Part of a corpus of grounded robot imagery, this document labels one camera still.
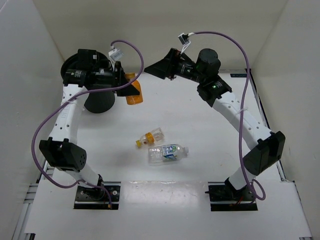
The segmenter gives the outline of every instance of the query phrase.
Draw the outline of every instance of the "bottle label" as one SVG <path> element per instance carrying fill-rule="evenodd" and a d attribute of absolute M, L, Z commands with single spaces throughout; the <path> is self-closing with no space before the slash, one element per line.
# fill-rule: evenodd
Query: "bottle label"
<path fill-rule="evenodd" d="M 166 159 L 176 160 L 177 155 L 174 153 L 177 151 L 177 147 L 175 145 L 166 145 L 162 147 L 162 155 Z"/>

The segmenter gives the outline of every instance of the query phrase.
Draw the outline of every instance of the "white wall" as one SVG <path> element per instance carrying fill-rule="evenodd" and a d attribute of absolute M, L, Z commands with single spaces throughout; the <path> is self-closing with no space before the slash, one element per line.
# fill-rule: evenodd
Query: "white wall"
<path fill-rule="evenodd" d="M 289 0 L 253 76 L 266 115 L 286 135 L 282 163 L 320 239 L 320 1 Z"/>
<path fill-rule="evenodd" d="M 171 47 L 181 49 L 182 33 L 221 31 L 239 41 L 253 61 L 287 0 L 33 0 L 66 59 L 78 48 L 109 51 L 115 39 L 136 44 L 148 66 Z M 197 59 L 202 48 L 217 50 L 221 69 L 243 69 L 240 51 L 222 37 L 195 36 L 187 50 Z M 127 71 L 137 70 L 136 53 L 125 47 Z"/>
<path fill-rule="evenodd" d="M 32 0 L 0 0 L 0 238 L 12 238 L 39 171 L 31 139 L 59 105 L 62 58 Z M 46 138 L 50 126 L 40 137 Z"/>

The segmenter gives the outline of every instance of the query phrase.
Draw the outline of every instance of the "white table surface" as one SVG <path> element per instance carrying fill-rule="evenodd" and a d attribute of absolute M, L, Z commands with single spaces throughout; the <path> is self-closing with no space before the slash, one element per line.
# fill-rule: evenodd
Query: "white table surface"
<path fill-rule="evenodd" d="M 221 74 L 240 99 L 245 78 Z M 224 182 L 240 166 L 238 132 L 203 101 L 197 83 L 177 78 L 162 80 L 149 74 L 139 78 L 143 103 L 127 105 L 117 97 L 102 114 L 84 111 L 78 130 L 78 145 L 87 152 L 86 164 L 105 181 L 218 181 Z M 245 105 L 262 122 L 252 87 Z M 150 166 L 148 148 L 137 149 L 141 135 L 161 127 L 164 144 L 189 147 L 187 158 L 177 164 Z M 249 151 L 243 144 L 243 154 Z M 57 180 L 73 179 L 55 170 Z M 274 165 L 258 179 L 280 179 Z"/>
<path fill-rule="evenodd" d="M 220 75 L 240 98 L 245 78 Z M 78 145 L 87 163 L 105 181 L 121 181 L 119 210 L 75 210 L 75 188 L 60 189 L 40 181 L 26 226 L 36 240 L 292 240 L 310 237 L 295 185 L 280 182 L 276 166 L 258 176 L 267 198 L 256 212 L 211 212 L 208 181 L 223 182 L 240 166 L 238 133 L 197 93 L 197 84 L 143 74 L 144 102 L 129 106 L 116 98 L 103 114 L 85 111 Z M 251 86 L 245 105 L 261 120 Z M 161 144 L 189 147 L 175 164 L 148 165 L 147 149 L 135 141 L 161 127 Z M 243 145 L 244 154 L 248 152 Z M 74 180 L 58 170 L 54 179 Z"/>

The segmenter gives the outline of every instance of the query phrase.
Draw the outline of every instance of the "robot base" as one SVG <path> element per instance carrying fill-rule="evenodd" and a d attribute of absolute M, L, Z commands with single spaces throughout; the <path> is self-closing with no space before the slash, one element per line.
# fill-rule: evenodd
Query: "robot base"
<path fill-rule="evenodd" d="M 112 209 L 109 205 L 109 198 L 106 194 L 103 196 L 92 196 L 88 194 L 87 188 L 78 186 L 75 194 L 74 209 L 93 209 L 93 210 L 118 210 L 120 199 L 119 185 L 104 185 L 105 189 L 110 193 L 112 201 Z"/>
<path fill-rule="evenodd" d="M 208 188 L 205 193 L 210 197 L 211 212 L 258 210 L 254 196 L 247 188 L 237 197 L 230 197 L 224 182 L 209 182 Z"/>

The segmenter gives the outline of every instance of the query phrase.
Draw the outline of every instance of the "clear water bottle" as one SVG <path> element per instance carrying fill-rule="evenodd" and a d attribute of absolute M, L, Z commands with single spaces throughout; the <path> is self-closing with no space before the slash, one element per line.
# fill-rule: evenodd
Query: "clear water bottle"
<path fill-rule="evenodd" d="M 139 140 L 135 141 L 138 148 L 142 146 L 152 145 L 154 142 L 160 141 L 165 137 L 161 128 L 158 127 L 151 132 L 148 132 L 140 137 Z"/>
<path fill-rule="evenodd" d="M 160 164 L 180 160 L 185 158 L 188 152 L 188 147 L 182 147 L 178 144 L 149 147 L 149 163 Z"/>

